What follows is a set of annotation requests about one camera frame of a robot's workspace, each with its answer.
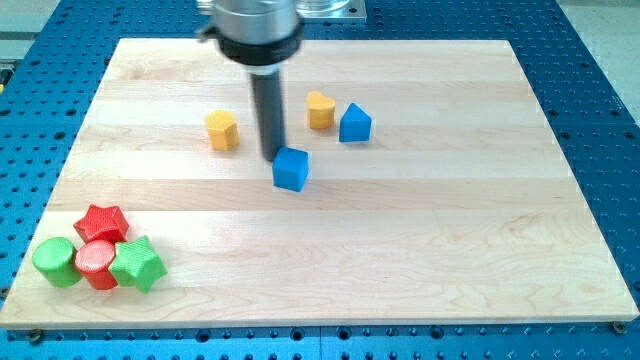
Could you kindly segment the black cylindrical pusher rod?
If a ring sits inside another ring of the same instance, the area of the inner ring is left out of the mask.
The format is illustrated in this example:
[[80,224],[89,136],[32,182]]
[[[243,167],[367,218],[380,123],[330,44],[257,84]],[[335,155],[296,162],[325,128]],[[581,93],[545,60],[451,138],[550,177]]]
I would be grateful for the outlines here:
[[251,87],[257,118],[261,153],[273,162],[286,144],[280,71],[270,74],[251,74]]

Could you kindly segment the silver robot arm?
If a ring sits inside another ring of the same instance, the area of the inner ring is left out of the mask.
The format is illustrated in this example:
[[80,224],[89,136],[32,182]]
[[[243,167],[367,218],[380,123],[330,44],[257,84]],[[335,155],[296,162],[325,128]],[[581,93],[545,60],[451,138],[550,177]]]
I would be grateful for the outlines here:
[[300,48],[302,20],[293,0],[198,0],[209,17],[198,31],[249,74],[261,153],[271,162],[286,144],[280,68]]

